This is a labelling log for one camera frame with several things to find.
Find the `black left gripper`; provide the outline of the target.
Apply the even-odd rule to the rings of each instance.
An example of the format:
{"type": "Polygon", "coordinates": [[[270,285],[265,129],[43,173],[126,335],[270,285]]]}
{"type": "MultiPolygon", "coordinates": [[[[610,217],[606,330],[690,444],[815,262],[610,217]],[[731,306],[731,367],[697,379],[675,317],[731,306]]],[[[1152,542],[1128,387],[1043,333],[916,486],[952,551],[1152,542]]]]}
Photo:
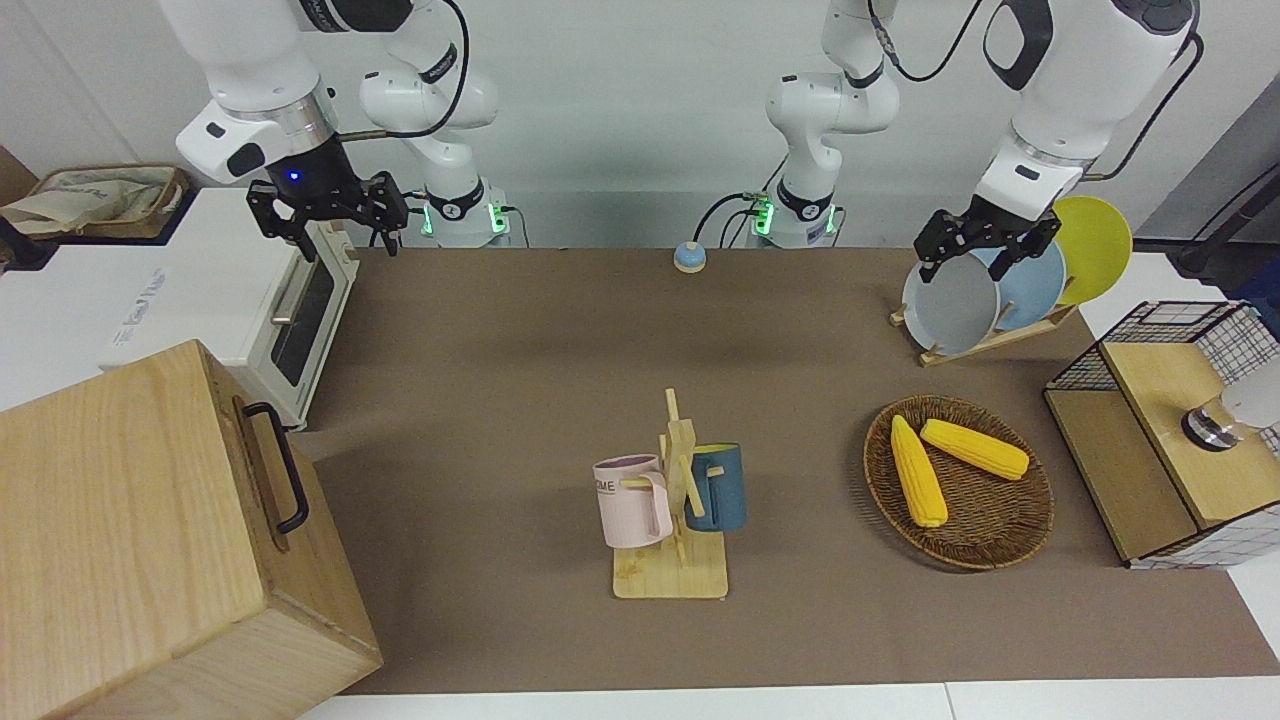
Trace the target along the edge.
{"type": "Polygon", "coordinates": [[[982,196],[973,196],[959,218],[948,211],[934,211],[922,228],[913,242],[920,263],[919,277],[923,283],[931,283],[943,263],[960,258],[966,249],[1001,247],[989,265],[989,278],[1001,281],[1021,260],[1041,258],[1061,225],[1057,215],[1028,220],[982,196]]]}

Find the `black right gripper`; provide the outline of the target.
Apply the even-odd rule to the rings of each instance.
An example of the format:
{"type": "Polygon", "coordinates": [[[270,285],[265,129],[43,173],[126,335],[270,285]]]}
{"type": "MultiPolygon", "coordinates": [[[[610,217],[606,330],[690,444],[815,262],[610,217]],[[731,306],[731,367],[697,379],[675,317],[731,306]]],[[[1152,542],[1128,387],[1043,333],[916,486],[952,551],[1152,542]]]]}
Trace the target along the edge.
{"type": "Polygon", "coordinates": [[[268,179],[253,179],[247,204],[265,237],[297,247],[307,263],[317,250],[307,232],[311,220],[351,219],[371,229],[389,256],[401,249],[401,232],[410,220],[404,193],[390,172],[369,179],[355,173],[339,138],[266,165],[268,179]]]}

